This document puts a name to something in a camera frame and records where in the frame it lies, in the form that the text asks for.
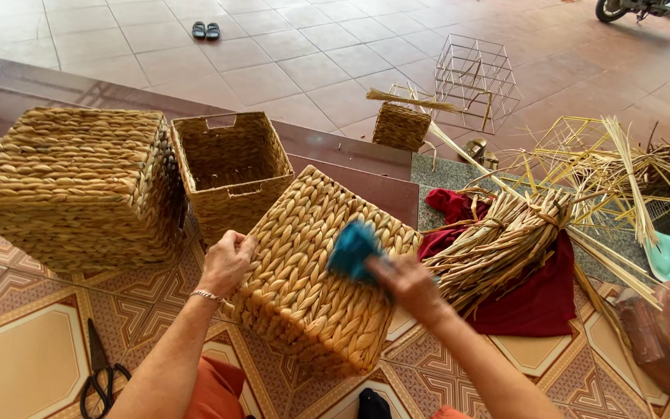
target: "motorcycle wheel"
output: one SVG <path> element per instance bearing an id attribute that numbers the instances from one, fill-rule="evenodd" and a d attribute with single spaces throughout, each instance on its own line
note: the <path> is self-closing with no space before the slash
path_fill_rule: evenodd
<path id="1" fill-rule="evenodd" d="M 596 18 L 603 23 L 614 22 L 628 12 L 628 9 L 625 9 L 624 7 L 616 12 L 607 11 L 607 4 L 610 1 L 612 0 L 599 0 L 596 2 Z"/>

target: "motorcycle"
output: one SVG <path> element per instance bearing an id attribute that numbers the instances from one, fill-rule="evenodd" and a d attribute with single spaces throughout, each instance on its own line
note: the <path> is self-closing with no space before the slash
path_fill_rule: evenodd
<path id="1" fill-rule="evenodd" d="M 596 3 L 596 18 L 604 23 L 614 22 L 626 14 L 637 14 L 638 22 L 647 15 L 668 16 L 670 0 L 599 0 Z"/>

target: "tan sandal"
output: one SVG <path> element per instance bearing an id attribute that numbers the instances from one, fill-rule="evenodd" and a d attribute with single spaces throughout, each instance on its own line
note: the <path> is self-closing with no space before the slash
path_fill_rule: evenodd
<path id="1" fill-rule="evenodd" d="M 487 168 L 490 171 L 498 169 L 498 157 L 495 157 L 495 153 L 492 151 L 485 151 L 482 154 L 482 167 Z"/>
<path id="2" fill-rule="evenodd" d="M 488 142 L 484 138 L 475 138 L 467 141 L 467 144 L 461 149 L 469 154 L 473 160 L 479 162 L 482 158 L 482 152 L 485 151 L 487 145 Z"/>

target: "scissors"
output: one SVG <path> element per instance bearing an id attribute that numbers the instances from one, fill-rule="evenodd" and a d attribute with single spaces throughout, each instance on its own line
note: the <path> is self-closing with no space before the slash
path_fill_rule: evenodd
<path id="1" fill-rule="evenodd" d="M 79 410 L 82 413 L 84 419 L 101 419 L 107 414 L 113 404 L 112 400 L 112 379 L 114 370 L 113 368 L 120 371 L 126 379 L 131 379 L 131 373 L 128 370 L 116 363 L 112 367 L 107 362 L 107 355 L 105 354 L 105 348 L 103 348 L 102 343 L 100 342 L 100 335 L 98 335 L 98 330 L 95 328 L 95 324 L 92 323 L 92 319 L 87 319 L 87 329 L 89 331 L 89 356 L 91 359 L 90 365 L 92 366 L 92 375 L 87 377 L 87 381 L 84 382 L 82 387 L 82 396 L 79 398 Z M 103 389 L 98 383 L 98 376 L 100 372 L 105 370 L 107 372 L 107 388 Z M 102 400 L 103 409 L 102 413 L 97 417 L 90 417 L 87 414 L 87 407 L 85 406 L 87 400 L 87 392 L 89 388 L 92 387 L 95 389 L 95 392 Z"/>

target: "woven basket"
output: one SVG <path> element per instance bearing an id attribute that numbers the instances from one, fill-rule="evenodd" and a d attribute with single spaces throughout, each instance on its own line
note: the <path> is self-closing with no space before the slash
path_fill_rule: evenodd
<path id="1" fill-rule="evenodd" d="M 174 259 L 184 202 L 161 112 L 37 107 L 0 142 L 0 235 L 55 272 Z"/>
<path id="2" fill-rule="evenodd" d="M 234 124 L 209 127 L 222 116 L 235 116 Z M 263 112 L 173 119 L 172 133 L 185 192 L 207 244 L 227 230 L 247 234 L 291 185 L 293 168 Z"/>
<path id="3" fill-rule="evenodd" d="M 417 152 L 430 126 L 430 115 L 384 102 L 371 142 Z"/>
<path id="4" fill-rule="evenodd" d="M 250 234 L 259 241 L 226 314 L 276 350 L 331 374 L 365 374 L 379 361 L 393 305 L 375 287 L 325 271 L 350 220 L 376 229 L 389 255 L 415 253 L 422 236 L 308 166 Z"/>

